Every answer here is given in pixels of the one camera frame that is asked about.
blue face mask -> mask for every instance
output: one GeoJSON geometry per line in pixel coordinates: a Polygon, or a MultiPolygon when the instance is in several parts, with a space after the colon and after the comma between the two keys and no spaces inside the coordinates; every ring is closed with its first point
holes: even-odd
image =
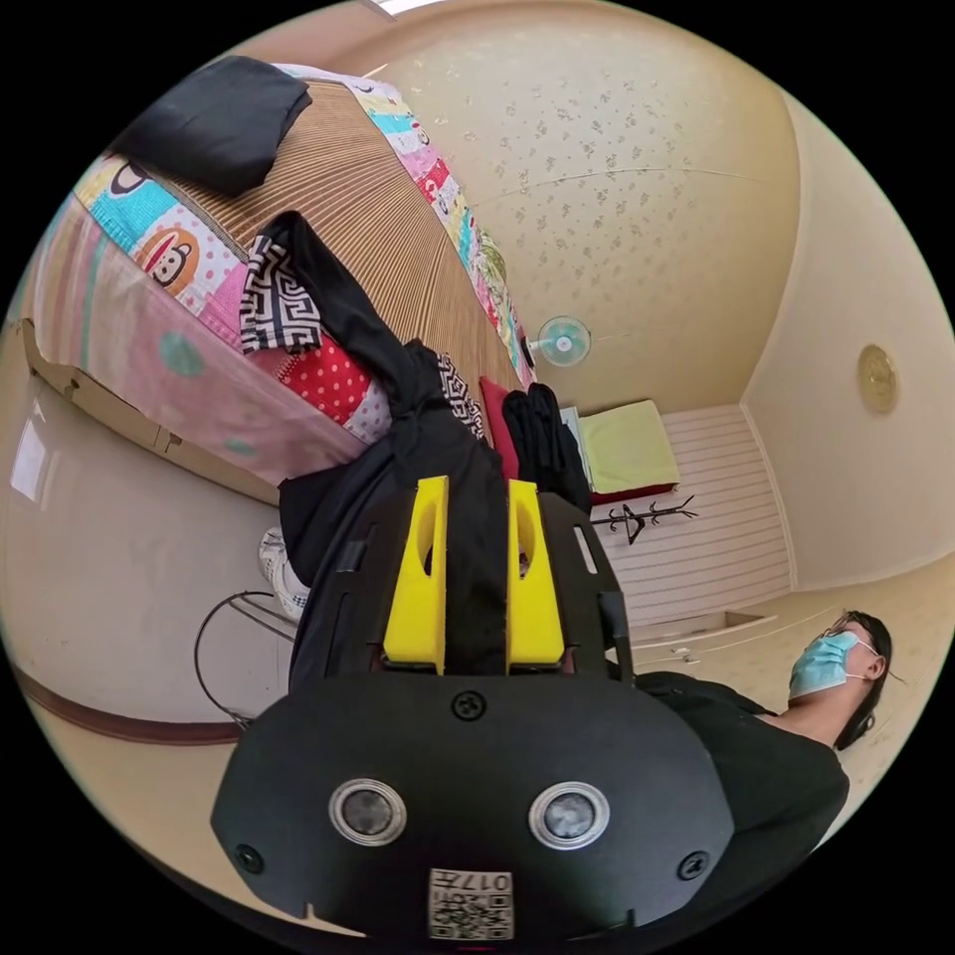
{"type": "Polygon", "coordinates": [[[826,634],[813,641],[793,666],[789,680],[789,698],[818,693],[834,686],[842,686],[848,679],[865,679],[855,673],[849,673],[847,664],[849,651],[861,644],[870,653],[875,653],[868,644],[861,642],[856,634],[848,631],[839,634],[826,634]]]}

black cable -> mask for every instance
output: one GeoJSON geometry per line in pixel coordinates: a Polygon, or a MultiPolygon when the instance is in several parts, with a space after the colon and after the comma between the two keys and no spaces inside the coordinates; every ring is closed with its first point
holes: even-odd
{"type": "Polygon", "coordinates": [[[256,621],[256,623],[258,623],[261,627],[265,627],[266,630],[272,631],[272,633],[281,637],[283,640],[288,640],[290,643],[294,643],[294,639],[292,637],[289,637],[287,634],[282,633],[282,631],[277,630],[275,627],[270,627],[268,624],[263,623],[262,621],[258,620],[258,618],[253,617],[251,614],[247,613],[246,611],[240,610],[238,607],[236,607],[233,604],[234,600],[246,599],[247,602],[251,604],[253,607],[255,607],[257,610],[261,610],[263,613],[269,614],[270,616],[275,617],[278,620],[285,620],[286,618],[283,617],[281,614],[277,614],[275,611],[269,610],[266,607],[261,607],[259,604],[255,603],[255,601],[248,600],[249,597],[273,598],[274,596],[275,594],[268,593],[267,591],[264,591],[264,590],[243,590],[243,591],[240,591],[238,594],[232,594],[231,596],[226,597],[224,600],[220,600],[219,603],[216,604],[216,606],[213,607],[208,614],[206,614],[206,619],[202,622],[202,625],[199,628],[199,632],[196,634],[196,641],[192,649],[192,664],[193,664],[193,668],[196,671],[196,679],[199,680],[199,685],[202,687],[202,691],[206,694],[207,698],[209,699],[209,702],[212,703],[212,705],[215,706],[216,709],[218,709],[220,712],[225,713],[243,731],[249,728],[249,726],[252,724],[252,719],[250,719],[247,716],[243,716],[240,713],[234,712],[233,710],[229,709],[228,706],[223,706],[222,703],[220,703],[219,700],[212,695],[212,692],[210,691],[209,687],[206,685],[206,681],[202,678],[202,670],[199,666],[199,648],[202,644],[202,638],[206,632],[206,628],[212,622],[212,618],[215,617],[216,614],[218,614],[219,611],[222,610],[222,608],[227,605],[232,607],[233,610],[242,614],[244,617],[248,617],[250,620],[256,621]]]}

red polka dot fabric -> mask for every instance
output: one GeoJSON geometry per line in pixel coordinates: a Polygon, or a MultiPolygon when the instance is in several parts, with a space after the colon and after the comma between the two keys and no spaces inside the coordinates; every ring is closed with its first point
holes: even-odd
{"type": "Polygon", "coordinates": [[[342,427],[362,405],[371,384],[368,372],[328,334],[321,348],[291,356],[277,377],[342,427]]]}

coat rack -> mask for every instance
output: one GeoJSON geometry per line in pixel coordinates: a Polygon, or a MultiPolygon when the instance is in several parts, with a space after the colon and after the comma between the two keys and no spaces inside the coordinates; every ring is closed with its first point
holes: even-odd
{"type": "Polygon", "coordinates": [[[684,517],[690,518],[699,517],[699,515],[692,510],[686,509],[686,506],[694,497],[696,497],[696,495],[691,494],[682,504],[676,507],[665,507],[662,510],[657,508],[657,502],[654,501],[650,505],[650,510],[646,510],[640,514],[634,514],[626,504],[623,504],[622,514],[615,514],[614,511],[611,510],[608,516],[602,517],[600,520],[592,520],[591,523],[595,527],[600,524],[609,524],[611,533],[614,534],[617,533],[617,525],[623,524],[627,529],[627,543],[633,544],[648,523],[657,525],[660,523],[661,517],[667,517],[670,514],[682,514],[684,517]]]}

yellow bracket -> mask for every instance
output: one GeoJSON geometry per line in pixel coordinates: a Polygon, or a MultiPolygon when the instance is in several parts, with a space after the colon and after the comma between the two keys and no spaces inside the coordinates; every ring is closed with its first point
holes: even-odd
{"type": "Polygon", "coordinates": [[[564,637],[537,485],[513,480],[508,496],[507,670],[512,666],[553,667],[563,658],[564,637]],[[521,551],[528,563],[523,578],[521,551]]]}
{"type": "Polygon", "coordinates": [[[389,662],[433,664],[438,674],[445,670],[448,486],[446,477],[418,482],[384,644],[389,662]]]}

